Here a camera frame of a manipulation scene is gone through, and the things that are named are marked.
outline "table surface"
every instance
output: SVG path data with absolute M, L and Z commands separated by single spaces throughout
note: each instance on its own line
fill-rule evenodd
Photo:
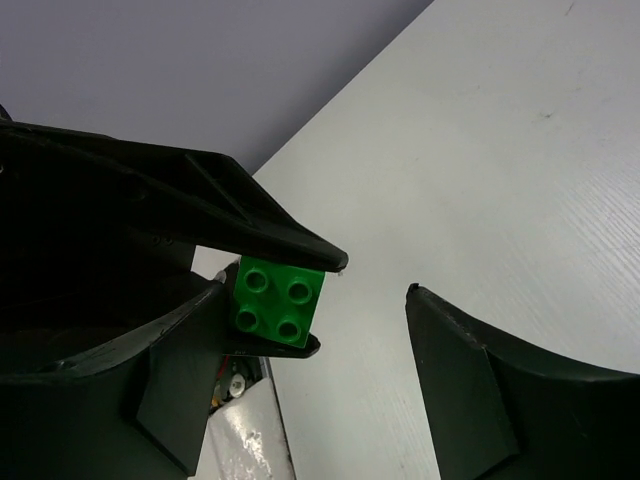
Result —
M 346 250 L 274 360 L 298 477 L 438 478 L 412 282 L 640 372 L 640 2 L 436 0 L 256 175 Z

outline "white table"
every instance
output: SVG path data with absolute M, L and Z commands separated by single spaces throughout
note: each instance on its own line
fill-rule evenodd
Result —
M 412 282 L 640 372 L 640 2 L 436 0 L 257 174 L 345 249 L 306 361 L 274 360 L 298 478 L 438 478 Z

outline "lego stud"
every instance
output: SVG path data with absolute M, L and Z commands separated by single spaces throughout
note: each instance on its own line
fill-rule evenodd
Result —
M 252 268 L 245 273 L 244 284 L 251 293 L 262 293 L 269 287 L 269 277 L 259 268 Z
M 300 327 L 294 317 L 284 317 L 276 329 L 284 342 L 293 343 L 300 338 Z
M 260 324 L 258 313 L 250 306 L 243 306 L 236 315 L 236 327 L 243 332 L 253 332 Z
M 287 294 L 289 295 L 289 300 L 291 300 L 291 302 L 296 305 L 305 305 L 311 301 L 313 290 L 311 289 L 309 282 L 304 278 L 296 277 L 289 284 Z

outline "green block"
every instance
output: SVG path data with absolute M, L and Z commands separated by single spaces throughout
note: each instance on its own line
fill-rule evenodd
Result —
M 240 331 L 303 348 L 324 272 L 242 257 L 232 325 Z

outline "gray wall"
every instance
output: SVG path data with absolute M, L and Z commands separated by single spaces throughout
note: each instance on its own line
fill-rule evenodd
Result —
M 254 171 L 430 1 L 4 0 L 0 103 Z

